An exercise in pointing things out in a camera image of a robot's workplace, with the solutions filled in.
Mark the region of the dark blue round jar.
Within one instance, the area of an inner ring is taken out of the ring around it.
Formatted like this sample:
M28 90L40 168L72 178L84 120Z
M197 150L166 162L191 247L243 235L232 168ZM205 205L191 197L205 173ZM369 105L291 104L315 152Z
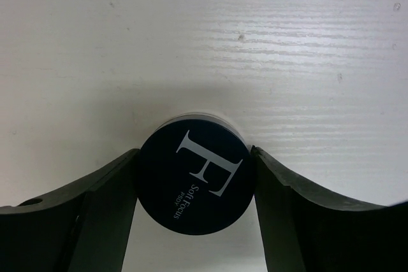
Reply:
M249 207L256 170L245 141L206 113L177 116L156 129L136 159L136 191L148 215L180 234L216 233Z

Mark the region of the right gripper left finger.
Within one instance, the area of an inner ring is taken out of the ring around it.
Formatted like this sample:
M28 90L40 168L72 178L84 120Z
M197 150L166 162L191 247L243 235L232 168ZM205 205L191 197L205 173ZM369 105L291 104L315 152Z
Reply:
M121 271L138 150L17 206L1 207L1 271Z

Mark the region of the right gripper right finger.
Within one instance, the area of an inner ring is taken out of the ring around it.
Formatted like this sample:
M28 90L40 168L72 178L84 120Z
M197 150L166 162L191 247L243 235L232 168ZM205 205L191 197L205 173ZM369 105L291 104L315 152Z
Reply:
M259 147L256 209L269 271L406 271L407 203L329 190Z

